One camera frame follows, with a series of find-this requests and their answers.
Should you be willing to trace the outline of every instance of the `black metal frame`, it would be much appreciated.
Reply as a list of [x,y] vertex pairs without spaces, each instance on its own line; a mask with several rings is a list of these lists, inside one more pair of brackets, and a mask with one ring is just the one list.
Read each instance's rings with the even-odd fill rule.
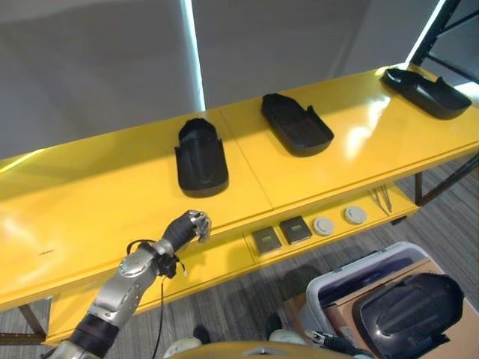
[[415,175],[415,203],[418,206],[425,206],[431,200],[439,196],[442,192],[449,189],[452,185],[460,181],[464,176],[471,173],[479,164],[479,153],[469,159],[464,165],[459,167],[448,178],[444,179],[434,189],[422,194],[422,172]]
[[[463,69],[456,64],[451,63],[444,58],[439,57],[431,52],[431,49],[436,43],[437,39],[442,35],[453,31],[456,28],[466,24],[467,22],[474,19],[476,16],[479,16],[479,9],[470,13],[467,16],[464,16],[462,19],[453,22],[450,25],[447,25],[454,11],[457,9],[457,6],[461,0],[446,0],[444,5],[442,5],[441,10],[438,13],[438,16],[431,25],[429,31],[427,32],[424,39],[421,41],[418,49],[412,56],[411,62],[415,65],[421,66],[426,58],[429,58],[432,61],[435,61],[437,64],[440,64],[451,71],[454,71],[458,75],[468,79],[469,81],[479,84],[479,77],[470,71]],[[461,180],[466,174],[469,174],[475,167],[479,164],[479,154],[475,155],[469,159],[464,165],[457,169],[453,174],[448,178],[440,182],[434,189],[429,191],[426,195],[422,193],[422,172],[419,172],[415,175],[415,203],[418,206],[424,206],[428,204],[431,200],[436,198],[442,192],[450,188],[454,183]]]
[[30,305],[20,305],[18,309],[32,329],[33,334],[0,333],[0,346],[37,346],[43,343],[46,339],[46,333]]
[[478,9],[476,11],[473,11],[469,15],[464,16],[462,19],[459,19],[456,22],[447,25],[449,19],[451,18],[452,14],[457,8],[457,5],[459,5],[460,2],[461,0],[447,0],[444,3],[426,36],[421,41],[421,44],[412,56],[411,62],[420,66],[426,58],[429,58],[431,61],[434,61],[437,64],[440,64],[448,68],[449,70],[454,71],[465,79],[479,84],[479,76],[431,52],[431,49],[433,48],[434,43],[436,43],[438,38],[466,24],[467,22],[474,19],[476,16],[479,16]]

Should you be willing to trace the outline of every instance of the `white round disc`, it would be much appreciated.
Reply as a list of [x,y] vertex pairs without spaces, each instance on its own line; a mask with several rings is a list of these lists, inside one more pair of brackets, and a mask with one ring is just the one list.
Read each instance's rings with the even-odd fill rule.
[[321,236],[329,236],[335,231],[335,224],[329,218],[318,217],[313,221],[314,231]]
[[351,224],[361,224],[366,221],[366,212],[357,206],[349,206],[344,210],[344,217]]

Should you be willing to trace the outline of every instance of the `black tray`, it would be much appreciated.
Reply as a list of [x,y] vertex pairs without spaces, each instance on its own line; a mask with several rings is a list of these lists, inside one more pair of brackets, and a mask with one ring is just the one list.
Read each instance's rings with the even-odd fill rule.
[[294,156],[312,156],[329,146],[334,134],[314,112],[305,111],[290,97],[278,93],[263,96],[261,111],[281,143]]
[[471,100],[439,77],[432,82],[412,71],[387,69],[382,82],[401,93],[427,113],[448,120],[462,114]]
[[178,184],[190,197],[209,197],[228,187],[228,168],[222,140],[204,118],[186,122],[175,147]]

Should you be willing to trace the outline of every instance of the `metal tweezers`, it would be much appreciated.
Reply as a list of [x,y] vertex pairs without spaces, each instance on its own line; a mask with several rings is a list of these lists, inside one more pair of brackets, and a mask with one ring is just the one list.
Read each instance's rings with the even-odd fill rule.
[[373,198],[374,203],[377,204],[386,215],[389,215],[389,213],[392,212],[392,205],[391,205],[391,199],[389,198],[388,188],[385,185],[381,185],[379,187],[379,190],[382,192],[382,196],[384,198],[386,206],[388,207],[389,212],[386,211],[385,208],[382,206],[381,200],[379,199],[379,195],[377,193],[377,188],[373,188],[373,191],[369,191],[369,193],[371,197]]

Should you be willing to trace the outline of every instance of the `robotic hand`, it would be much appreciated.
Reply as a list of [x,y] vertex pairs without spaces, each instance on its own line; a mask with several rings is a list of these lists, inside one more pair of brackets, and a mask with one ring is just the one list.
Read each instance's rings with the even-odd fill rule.
[[121,261],[115,276],[100,290],[72,336],[50,359],[103,358],[155,278],[172,278],[176,274],[178,258],[174,253],[195,236],[204,241],[210,228],[211,220],[205,213],[190,210],[171,222],[158,242],[142,242],[136,252]]

